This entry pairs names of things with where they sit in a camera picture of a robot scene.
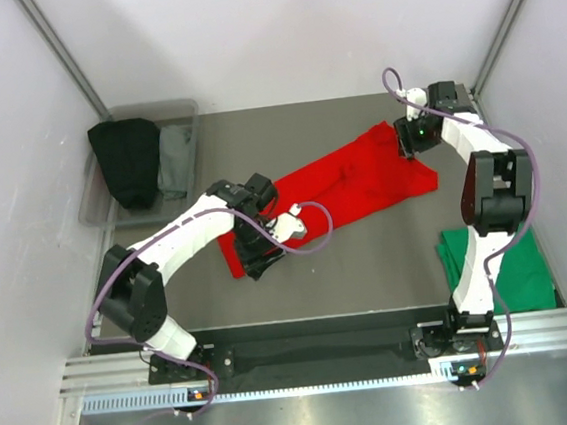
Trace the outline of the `red t shirt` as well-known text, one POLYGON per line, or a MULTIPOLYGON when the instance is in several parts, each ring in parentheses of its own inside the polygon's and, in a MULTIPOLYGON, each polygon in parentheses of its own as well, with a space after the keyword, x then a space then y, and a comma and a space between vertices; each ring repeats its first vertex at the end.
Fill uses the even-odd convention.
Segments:
POLYGON ((333 227, 438 189, 438 174, 418 160, 398 155, 397 136, 386 122, 352 142, 275 180, 278 216, 294 203, 318 202, 330 212, 333 227))

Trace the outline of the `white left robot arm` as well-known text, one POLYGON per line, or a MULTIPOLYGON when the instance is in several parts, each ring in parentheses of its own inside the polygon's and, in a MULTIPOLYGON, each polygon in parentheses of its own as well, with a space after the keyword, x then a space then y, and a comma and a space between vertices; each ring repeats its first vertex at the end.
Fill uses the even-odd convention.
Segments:
POLYGON ((185 263, 227 233, 245 271, 259 278, 283 255, 281 244, 304 229, 296 216, 265 213, 278 196, 273 182, 258 173, 240 184, 219 180, 148 239, 111 247, 102 261, 92 313, 117 325, 131 341, 169 357, 170 368, 182 378, 195 378, 204 368, 204 355, 193 335, 169 316, 165 287, 185 263))

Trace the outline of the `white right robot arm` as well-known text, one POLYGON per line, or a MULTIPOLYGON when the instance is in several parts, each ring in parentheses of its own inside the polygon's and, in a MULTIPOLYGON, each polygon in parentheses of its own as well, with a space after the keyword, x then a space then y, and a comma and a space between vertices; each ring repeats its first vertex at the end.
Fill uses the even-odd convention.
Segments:
POLYGON ((406 106, 406 114, 393 123, 399 155, 413 159, 445 143, 466 164, 460 201, 466 257, 442 328, 446 346, 465 352, 492 329, 493 286, 503 255, 533 206, 531 159, 526 149, 501 141, 474 108, 461 104, 450 81, 399 87, 394 96, 406 106))

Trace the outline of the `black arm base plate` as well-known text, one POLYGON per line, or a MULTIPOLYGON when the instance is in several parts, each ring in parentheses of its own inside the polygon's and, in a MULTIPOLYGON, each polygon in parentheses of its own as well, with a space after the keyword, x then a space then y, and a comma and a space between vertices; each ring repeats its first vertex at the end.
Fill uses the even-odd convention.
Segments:
POLYGON ((499 351, 492 313, 460 316, 450 305, 198 330, 183 359, 212 368, 220 378, 293 363, 393 356, 435 359, 499 351))

